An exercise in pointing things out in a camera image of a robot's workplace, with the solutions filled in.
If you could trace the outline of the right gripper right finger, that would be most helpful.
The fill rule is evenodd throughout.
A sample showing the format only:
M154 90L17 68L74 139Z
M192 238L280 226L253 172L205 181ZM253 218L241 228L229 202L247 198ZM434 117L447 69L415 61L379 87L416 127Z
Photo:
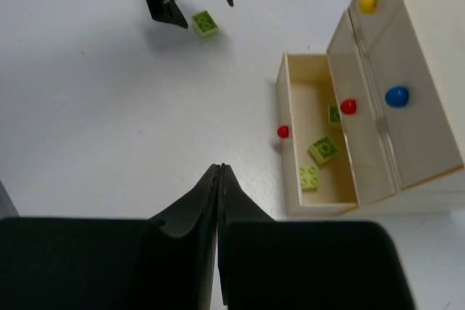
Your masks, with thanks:
M414 309L395 244L372 221L275 221L228 165L218 267L229 309Z

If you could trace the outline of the lime printed sloped lego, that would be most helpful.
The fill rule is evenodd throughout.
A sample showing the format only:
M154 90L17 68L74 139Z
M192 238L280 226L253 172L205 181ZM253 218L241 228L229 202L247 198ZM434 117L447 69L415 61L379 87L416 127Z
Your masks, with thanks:
M313 142L307 148L307 151L313 160L319 166L322 166L339 152L339 146L330 135L326 134L321 139Z

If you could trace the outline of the blue knob drawer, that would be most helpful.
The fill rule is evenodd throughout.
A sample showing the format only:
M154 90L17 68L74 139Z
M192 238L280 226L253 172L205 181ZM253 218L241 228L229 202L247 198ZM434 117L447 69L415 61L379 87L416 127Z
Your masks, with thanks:
M399 9L366 55L402 188L462 168L409 16Z

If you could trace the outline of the yellow knob drawer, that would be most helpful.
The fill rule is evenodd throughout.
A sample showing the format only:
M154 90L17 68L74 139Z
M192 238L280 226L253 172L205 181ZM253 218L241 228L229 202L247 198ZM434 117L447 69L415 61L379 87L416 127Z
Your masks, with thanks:
M352 0L349 10L357 38L366 52L402 0Z

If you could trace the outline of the pale lime square lego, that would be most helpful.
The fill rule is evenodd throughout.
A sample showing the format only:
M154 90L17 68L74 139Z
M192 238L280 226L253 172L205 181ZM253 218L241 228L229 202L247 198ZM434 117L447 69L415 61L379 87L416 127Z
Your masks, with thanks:
M302 191L315 191L320 187L319 168L302 166L299 168L299 183Z

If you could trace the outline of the cream drawer cabinet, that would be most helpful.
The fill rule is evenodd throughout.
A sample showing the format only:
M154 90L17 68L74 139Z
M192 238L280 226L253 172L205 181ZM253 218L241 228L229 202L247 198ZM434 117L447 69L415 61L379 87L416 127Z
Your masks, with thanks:
M327 49L359 204L464 199L464 0L352 0Z

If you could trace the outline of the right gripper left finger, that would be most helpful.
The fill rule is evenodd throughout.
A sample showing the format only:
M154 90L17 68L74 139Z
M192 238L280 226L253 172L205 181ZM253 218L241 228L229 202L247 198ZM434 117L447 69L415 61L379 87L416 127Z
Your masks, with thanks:
M1 221L3 309L208 309L220 167L154 217Z

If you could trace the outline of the red knob drawer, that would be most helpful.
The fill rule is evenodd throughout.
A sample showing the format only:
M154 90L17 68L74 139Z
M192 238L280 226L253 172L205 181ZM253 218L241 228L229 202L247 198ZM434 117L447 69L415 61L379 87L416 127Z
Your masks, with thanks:
M357 195L344 136L341 130L328 125L328 106L335 105L336 98L326 56L284 53L276 90L288 215L336 216L356 209ZM339 152L319 166L307 148L326 134L338 144ZM301 190L302 166L319 168L318 190Z
M327 56L357 198L360 205L373 204L395 187L349 12L342 14Z

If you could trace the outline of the lime curved lego brick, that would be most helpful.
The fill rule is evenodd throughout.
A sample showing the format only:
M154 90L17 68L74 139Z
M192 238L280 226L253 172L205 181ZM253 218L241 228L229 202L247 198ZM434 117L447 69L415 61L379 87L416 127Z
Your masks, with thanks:
M333 129L342 130L339 109L336 105L328 106L328 125Z

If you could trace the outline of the lime printed lego brick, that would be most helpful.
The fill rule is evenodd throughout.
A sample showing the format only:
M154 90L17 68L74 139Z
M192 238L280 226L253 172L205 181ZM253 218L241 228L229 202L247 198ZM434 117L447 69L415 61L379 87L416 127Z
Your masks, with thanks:
M208 11L204 10L192 16L195 32L200 37L207 37L218 31L218 26Z

